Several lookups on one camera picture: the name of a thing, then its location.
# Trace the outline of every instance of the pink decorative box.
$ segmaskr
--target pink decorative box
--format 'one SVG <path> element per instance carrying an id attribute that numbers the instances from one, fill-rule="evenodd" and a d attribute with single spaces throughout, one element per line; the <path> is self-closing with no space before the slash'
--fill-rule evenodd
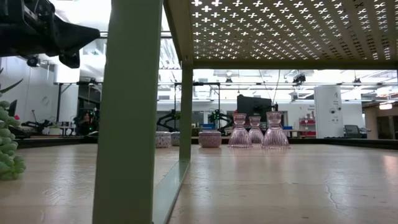
<path id="1" fill-rule="evenodd" d="M 200 132 L 199 145 L 201 147 L 219 147 L 221 145 L 221 133 L 218 131 Z"/>
<path id="2" fill-rule="evenodd" d="M 179 146 L 180 145 L 180 133 L 174 132 L 172 133 L 172 146 Z"/>
<path id="3" fill-rule="evenodd" d="M 157 131 L 155 146 L 157 148 L 168 148 L 172 145 L 172 133 Z"/>

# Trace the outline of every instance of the metal frame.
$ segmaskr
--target metal frame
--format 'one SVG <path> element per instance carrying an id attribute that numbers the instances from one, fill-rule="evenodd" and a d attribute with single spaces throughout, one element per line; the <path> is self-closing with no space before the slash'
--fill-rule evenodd
<path id="1" fill-rule="evenodd" d="M 161 31 L 160 33 L 161 33 L 161 36 L 160 36 L 161 39 L 172 39 L 171 35 L 163 35 L 163 34 L 169 34 L 170 33 L 169 31 Z M 101 31 L 100 35 L 101 36 L 99 37 L 99 39 L 107 39 L 108 31 Z"/>
<path id="2" fill-rule="evenodd" d="M 193 67 L 192 58 L 187 56 L 182 60 L 179 161 L 153 189 L 155 120 L 152 118 L 157 103 L 161 14 L 161 0 L 112 3 L 98 140 L 95 224 L 167 223 L 190 164 Z M 141 31 L 140 35 L 135 34 L 137 30 Z M 130 75 L 131 66 L 145 75 Z M 131 89 L 130 83 L 141 85 Z M 131 118 L 144 119 L 119 116 L 126 111 Z M 139 130 L 132 133 L 131 127 Z"/>
<path id="3" fill-rule="evenodd" d="M 59 122 L 60 121 L 60 112 L 61 112 L 61 96 L 62 96 L 62 93 L 64 93 L 72 85 L 83 85 L 83 84 L 78 84 L 78 83 L 54 83 L 54 85 L 58 85 L 58 102 L 57 102 L 57 118 L 56 118 L 56 121 Z"/>
<path id="4" fill-rule="evenodd" d="M 235 6 L 229 7 L 229 10 L 232 9 L 232 11 L 228 11 L 227 12 L 223 12 L 221 9 L 224 8 L 225 6 L 230 6 L 231 2 L 224 2 L 222 1 L 220 3 L 220 5 L 218 7 L 215 6 L 215 4 L 212 4 L 212 2 L 210 0 L 204 0 L 204 1 L 198 1 L 199 4 L 199 10 L 200 14 L 202 15 L 202 17 L 200 17 L 200 19 L 198 20 L 197 16 L 194 16 L 194 11 L 195 8 L 193 5 L 196 1 L 184 1 L 184 0 L 165 0 L 164 1 L 164 7 L 165 7 L 165 13 L 167 16 L 167 19 L 169 21 L 169 27 L 170 27 L 170 31 L 172 33 L 172 38 L 174 41 L 174 45 L 175 45 L 175 49 L 177 52 L 177 55 L 179 58 L 182 58 L 184 55 L 189 55 L 190 57 L 194 57 L 194 49 L 193 49 L 193 40 L 194 38 L 200 38 L 197 34 L 196 36 L 193 35 L 194 31 L 195 31 L 195 26 L 192 26 L 192 21 L 196 22 L 196 21 L 201 21 L 200 19 L 204 18 L 204 17 L 208 17 L 209 19 L 211 19 L 211 22 L 216 22 L 217 29 L 220 28 L 222 26 L 221 22 L 218 22 L 219 19 L 221 17 L 224 17 L 229 19 L 228 22 L 235 22 L 236 25 L 240 25 L 239 28 L 243 28 L 245 30 L 245 28 L 243 27 L 243 24 L 239 24 L 238 22 L 236 22 L 237 19 L 233 19 L 232 17 L 229 17 L 229 14 L 232 14 L 232 12 L 234 11 L 239 11 L 238 14 L 240 14 L 240 18 L 245 18 L 248 20 L 248 22 L 251 22 L 252 25 L 254 24 L 255 26 L 257 23 L 253 23 L 252 21 L 249 21 L 248 17 L 244 16 L 244 13 L 241 12 L 241 6 L 238 7 L 237 3 Z M 250 6 L 250 8 L 252 9 L 251 12 L 258 12 L 259 9 L 262 9 L 264 7 L 254 7 L 252 6 L 251 2 L 240 2 L 240 5 L 244 4 L 245 6 L 248 5 Z M 292 2 L 289 2 L 287 4 L 287 2 L 284 3 L 284 7 L 293 4 Z M 333 8 L 332 3 L 325 3 L 325 7 L 327 8 Z M 204 11 L 202 8 L 208 6 L 210 8 L 212 8 L 211 11 L 207 12 Z M 369 16 L 372 16 L 372 19 L 370 19 L 370 23 L 372 24 L 373 29 L 371 30 L 366 30 L 366 32 L 370 31 L 372 33 L 372 35 L 374 36 L 374 38 L 377 40 L 376 41 L 376 45 L 377 45 L 377 54 L 378 56 L 382 56 L 382 49 L 380 48 L 380 42 L 379 40 L 381 40 L 381 36 L 380 33 L 381 31 L 378 29 L 378 25 L 377 25 L 377 20 L 378 18 L 374 17 L 375 15 L 375 11 L 374 11 L 374 6 L 372 4 L 367 4 L 367 5 L 359 5 L 359 6 L 355 6 L 354 3 L 352 1 L 344 1 L 344 7 L 346 8 L 346 13 L 349 14 L 351 22 L 353 24 L 351 24 L 349 26 L 349 28 L 351 30 L 353 30 L 354 32 L 358 33 L 358 34 L 363 34 L 363 27 L 361 26 L 361 24 L 359 23 L 359 19 L 358 19 L 358 10 L 361 9 L 369 9 Z M 248 59 L 244 59 L 244 57 L 238 58 L 236 60 L 220 60 L 219 58 L 212 58 L 212 59 L 207 59 L 207 58 L 201 58 L 201 59 L 195 59 L 193 60 L 193 68 L 194 69 L 203 69 L 203 68 L 211 68 L 211 69 L 366 69 L 366 70 L 397 70 L 398 69 L 398 61 L 396 60 L 396 42 L 394 41 L 394 34 L 396 33 L 395 29 L 393 29 L 395 27 L 394 23 L 394 3 L 391 1 L 388 1 L 385 5 L 387 11 L 385 12 L 387 15 L 387 23 L 388 23 L 388 27 L 390 27 L 390 29 L 388 29 L 388 32 L 386 32 L 386 35 L 388 34 L 388 40 L 391 44 L 391 59 L 390 60 L 358 60 L 358 49 L 354 48 L 354 43 L 352 43 L 353 41 L 350 39 L 350 34 L 348 33 L 347 28 L 344 28 L 342 21 L 340 20 L 340 16 L 335 13 L 335 10 L 333 10 L 333 13 L 331 13 L 331 15 L 333 17 L 336 17 L 335 19 L 335 24 L 339 26 L 339 31 L 341 32 L 341 34 L 343 35 L 342 40 L 345 41 L 348 44 L 348 48 L 350 51 L 352 51 L 357 57 L 354 59 L 349 59 L 349 60 L 251 60 L 250 58 Z M 274 6 L 272 6 L 272 4 L 270 4 L 269 9 L 272 8 L 271 12 L 274 12 L 275 14 L 278 15 L 278 17 L 280 18 L 284 18 L 284 16 L 279 12 L 279 8 L 275 8 Z M 299 19 L 301 21 L 301 23 L 303 25 L 305 25 L 304 28 L 307 28 L 308 32 L 310 32 L 312 30 L 311 26 L 307 25 L 306 22 L 303 22 L 303 15 L 301 15 L 300 13 L 298 13 L 297 11 L 298 9 L 295 8 L 295 12 L 291 12 L 295 15 L 296 19 Z M 221 14 L 221 17 L 217 17 L 216 19 L 213 18 L 210 13 L 215 13 L 218 12 L 219 15 Z M 318 11 L 316 11 L 316 9 L 312 9 L 311 7 L 311 13 L 313 16 L 316 17 L 316 19 L 318 21 L 323 21 L 323 19 L 321 18 L 321 16 L 319 15 Z M 275 24 L 272 23 L 272 20 L 268 20 L 266 21 L 268 24 L 271 24 L 271 26 L 273 26 L 273 28 L 277 28 Z M 210 23 L 207 23 L 208 25 L 205 26 L 206 23 L 202 23 L 201 28 L 203 27 L 207 27 L 209 30 L 216 30 L 215 28 L 211 28 L 210 27 Z M 291 23 L 289 22 L 285 22 L 285 24 L 287 24 L 291 29 L 294 29 L 294 27 L 291 25 Z M 332 35 L 331 34 L 331 30 L 329 30 L 327 28 L 326 25 L 324 25 L 324 21 L 320 23 L 320 25 L 322 26 L 322 29 L 324 29 L 324 32 L 326 32 L 326 35 Z M 208 33 L 204 32 L 204 31 L 200 31 L 202 35 L 208 35 Z M 226 35 L 223 35 L 222 32 L 220 32 L 220 34 L 218 35 L 214 35 L 214 36 L 209 36 L 209 37 L 214 37 L 216 42 L 220 41 L 220 40 L 224 40 L 224 37 L 226 38 Z M 246 39 L 246 42 L 248 41 L 247 38 L 251 37 L 250 35 L 247 36 L 240 36 L 240 34 L 238 34 L 238 37 L 235 36 L 235 39 L 238 38 L 242 38 L 242 39 Z M 366 43 L 366 39 L 363 38 L 363 36 L 358 37 L 359 38 L 359 42 L 361 43 L 361 45 L 363 46 L 363 50 L 367 53 L 367 55 L 369 55 L 369 43 Z M 275 37 L 270 36 L 269 39 L 272 39 L 274 41 L 280 41 Z M 332 44 L 337 46 L 337 49 L 339 51 L 339 53 L 343 54 L 344 52 L 342 52 L 343 48 L 340 45 L 340 43 L 338 43 L 336 40 L 336 38 L 331 38 L 332 40 Z M 315 50 L 313 48 L 313 46 L 311 46 L 311 44 L 309 43 L 309 41 L 306 38 L 303 38 L 303 41 L 305 44 L 307 44 L 310 49 L 312 49 L 314 52 L 318 52 L 318 50 Z M 301 46 L 298 46 L 296 43 L 291 43 L 293 44 L 293 46 L 295 46 L 297 49 L 301 49 Z M 324 44 L 323 42 L 319 42 L 320 46 L 322 47 L 322 50 L 324 50 L 325 52 L 327 52 L 328 54 L 331 54 L 330 52 L 330 48 L 327 46 L 327 44 Z"/>

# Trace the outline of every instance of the computer monitor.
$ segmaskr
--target computer monitor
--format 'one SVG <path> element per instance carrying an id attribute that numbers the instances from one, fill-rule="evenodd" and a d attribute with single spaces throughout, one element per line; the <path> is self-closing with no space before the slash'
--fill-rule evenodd
<path id="1" fill-rule="evenodd" d="M 239 95 L 237 99 L 238 113 L 245 113 L 246 121 L 250 116 L 261 116 L 261 122 L 267 121 L 267 112 L 272 111 L 272 100 Z"/>
<path id="2" fill-rule="evenodd" d="M 13 117 L 15 116 L 15 111 L 17 109 L 17 100 L 14 100 L 10 103 L 10 107 L 8 107 L 8 116 Z"/>

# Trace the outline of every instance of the glass candle holder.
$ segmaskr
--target glass candle holder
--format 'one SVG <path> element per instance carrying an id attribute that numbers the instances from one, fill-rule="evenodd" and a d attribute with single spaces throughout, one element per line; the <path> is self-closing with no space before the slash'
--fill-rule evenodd
<path id="1" fill-rule="evenodd" d="M 244 128 L 246 114 L 238 113 L 233 115 L 235 128 L 229 139 L 229 147 L 251 147 L 251 140 L 248 131 Z"/>
<path id="2" fill-rule="evenodd" d="M 250 116 L 250 125 L 251 129 L 249 131 L 249 138 L 251 140 L 251 144 L 254 147 L 261 146 L 262 140 L 264 139 L 264 135 L 260 129 L 261 117 L 260 116 Z"/>
<path id="3" fill-rule="evenodd" d="M 269 127 L 262 142 L 262 147 L 264 149 L 290 148 L 287 137 L 280 125 L 281 117 L 282 113 L 280 111 L 267 112 L 267 121 L 269 123 Z"/>

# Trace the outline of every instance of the green plant leaves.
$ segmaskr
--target green plant leaves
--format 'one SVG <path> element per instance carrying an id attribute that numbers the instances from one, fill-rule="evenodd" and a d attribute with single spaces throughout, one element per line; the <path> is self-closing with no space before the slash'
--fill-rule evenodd
<path id="1" fill-rule="evenodd" d="M 8 91 L 12 90 L 15 86 L 18 86 L 18 84 L 20 84 L 23 80 L 24 79 L 21 79 L 21 80 L 19 80 L 19 82 L 15 83 L 15 84 L 13 84 L 13 85 L 5 88 L 5 89 L 0 90 L 0 93 L 2 93 L 2 94 L 7 93 Z"/>

